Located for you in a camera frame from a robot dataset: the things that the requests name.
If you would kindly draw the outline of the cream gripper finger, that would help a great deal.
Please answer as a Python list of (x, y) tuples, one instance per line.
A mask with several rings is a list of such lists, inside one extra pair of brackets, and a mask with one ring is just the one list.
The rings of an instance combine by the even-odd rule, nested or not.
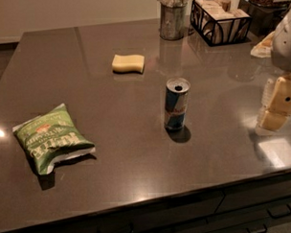
[(257, 126), (268, 131), (278, 131), (291, 116), (291, 73), (278, 77), (268, 107), (262, 106)]
[(264, 86), (262, 98), (261, 98), (262, 105), (264, 107), (268, 107), (271, 103), (271, 98), (272, 98), (273, 91), (275, 88), (275, 83), (276, 83), (275, 80), (269, 79)]

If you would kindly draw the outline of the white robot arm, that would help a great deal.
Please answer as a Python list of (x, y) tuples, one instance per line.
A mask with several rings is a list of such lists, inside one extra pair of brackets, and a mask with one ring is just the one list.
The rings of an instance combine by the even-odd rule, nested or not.
[(285, 74), (265, 84), (255, 127), (258, 135), (274, 134), (291, 116), (291, 8), (278, 24), (271, 46), (272, 64)]

